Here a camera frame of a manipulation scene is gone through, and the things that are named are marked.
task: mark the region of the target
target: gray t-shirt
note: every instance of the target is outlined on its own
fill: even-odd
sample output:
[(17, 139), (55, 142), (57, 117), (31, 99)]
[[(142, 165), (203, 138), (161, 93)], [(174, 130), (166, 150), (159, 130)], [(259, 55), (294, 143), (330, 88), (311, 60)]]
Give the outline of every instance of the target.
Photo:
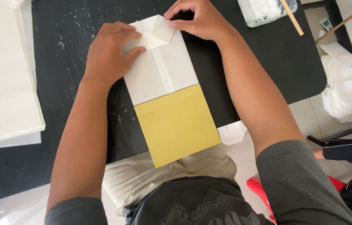
[[(352, 212), (304, 142), (269, 146), (256, 164), (278, 225), (352, 224)], [(272, 224), (245, 202), (236, 182), (209, 176), (164, 182), (137, 204), (125, 207), (123, 215), (127, 225)], [(107, 219), (99, 199), (74, 198), (53, 206), (44, 223), (107, 224)]]

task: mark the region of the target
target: plastic container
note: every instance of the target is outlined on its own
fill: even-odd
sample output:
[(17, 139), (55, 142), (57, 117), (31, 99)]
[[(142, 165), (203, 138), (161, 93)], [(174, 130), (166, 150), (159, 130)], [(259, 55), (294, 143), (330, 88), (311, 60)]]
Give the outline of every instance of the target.
[[(296, 0), (286, 0), (291, 12), (297, 10)], [(270, 23), (287, 13), (280, 0), (238, 0), (247, 26), (256, 27)]]

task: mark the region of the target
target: left hand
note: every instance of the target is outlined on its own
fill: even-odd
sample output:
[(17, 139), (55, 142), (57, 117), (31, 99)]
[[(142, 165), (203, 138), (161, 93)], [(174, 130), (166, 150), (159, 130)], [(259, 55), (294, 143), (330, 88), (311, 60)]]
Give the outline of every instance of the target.
[(110, 88), (129, 71), (137, 56), (146, 51), (145, 47), (136, 47), (126, 56), (122, 54), (121, 46), (141, 35), (129, 24), (103, 24), (90, 45), (83, 80), (96, 81)]

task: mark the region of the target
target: t-shirt sleeve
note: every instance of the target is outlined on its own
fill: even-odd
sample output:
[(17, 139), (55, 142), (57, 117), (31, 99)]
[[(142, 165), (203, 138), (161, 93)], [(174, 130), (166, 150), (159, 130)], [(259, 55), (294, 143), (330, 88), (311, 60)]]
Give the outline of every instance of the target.
[(108, 224), (98, 198), (80, 197), (62, 201), (48, 210), (44, 225)]
[(352, 224), (352, 212), (302, 141), (282, 141), (256, 160), (278, 225)]

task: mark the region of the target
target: fingernail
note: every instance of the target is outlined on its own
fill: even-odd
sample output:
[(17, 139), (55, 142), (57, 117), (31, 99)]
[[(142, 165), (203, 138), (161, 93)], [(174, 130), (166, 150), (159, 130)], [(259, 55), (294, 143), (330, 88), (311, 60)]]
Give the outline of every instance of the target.
[(174, 21), (169, 21), (169, 24), (168, 24), (168, 27), (170, 27), (170, 28), (176, 28), (176, 22), (174, 22)]

